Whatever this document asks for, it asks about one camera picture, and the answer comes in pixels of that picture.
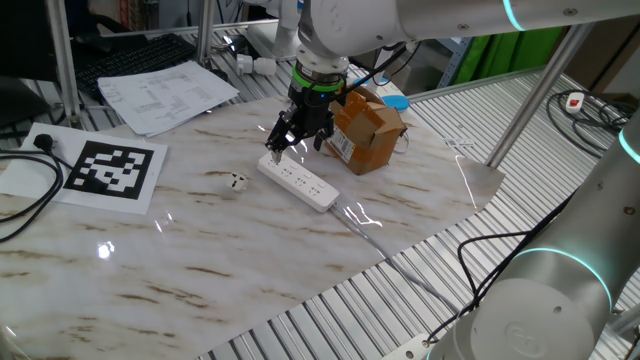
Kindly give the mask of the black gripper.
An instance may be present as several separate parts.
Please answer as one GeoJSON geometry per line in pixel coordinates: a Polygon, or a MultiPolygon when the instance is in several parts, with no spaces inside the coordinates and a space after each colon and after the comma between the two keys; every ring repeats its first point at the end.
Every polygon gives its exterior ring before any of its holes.
{"type": "Polygon", "coordinates": [[[341,88],[324,92],[301,85],[289,86],[288,97],[296,110],[288,109],[279,113],[265,142],[276,164],[280,163],[283,152],[292,143],[288,138],[314,137],[314,149],[321,150],[322,144],[334,135],[334,114],[328,100],[340,91],[341,88]]]}

